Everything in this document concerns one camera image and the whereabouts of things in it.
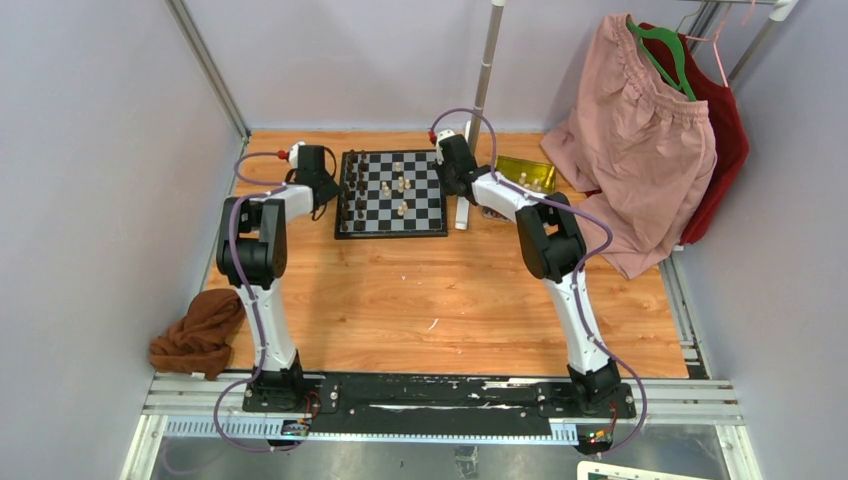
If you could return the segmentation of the black white chess board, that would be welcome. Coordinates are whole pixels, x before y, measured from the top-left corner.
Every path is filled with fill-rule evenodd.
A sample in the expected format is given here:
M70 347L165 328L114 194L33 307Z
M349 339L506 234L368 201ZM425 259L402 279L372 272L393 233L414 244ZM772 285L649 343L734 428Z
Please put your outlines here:
M337 240L445 237L447 201L433 150L343 154Z

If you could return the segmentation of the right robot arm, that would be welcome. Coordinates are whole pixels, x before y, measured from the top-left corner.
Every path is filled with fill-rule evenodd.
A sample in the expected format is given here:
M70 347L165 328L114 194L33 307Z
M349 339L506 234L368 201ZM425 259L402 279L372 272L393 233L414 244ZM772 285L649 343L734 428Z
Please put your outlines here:
M549 292L566 336L572 406L584 417L598 416L609 407L621 376L588 298L587 247L576 211L560 194L535 195L492 167L479 166L464 136L450 129L428 135L445 193L516 225L525 267Z

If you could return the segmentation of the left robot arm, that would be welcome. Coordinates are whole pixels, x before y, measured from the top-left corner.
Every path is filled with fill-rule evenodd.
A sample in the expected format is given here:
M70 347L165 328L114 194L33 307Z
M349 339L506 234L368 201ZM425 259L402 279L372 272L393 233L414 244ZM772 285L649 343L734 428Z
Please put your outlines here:
M274 156L290 165L283 180L256 179L263 192L225 200L215 262L245 308L253 339L244 409L293 413L311 396L282 298L287 226L302 216L318 220L340 187L334 167L326 164L336 156L325 146L297 142Z

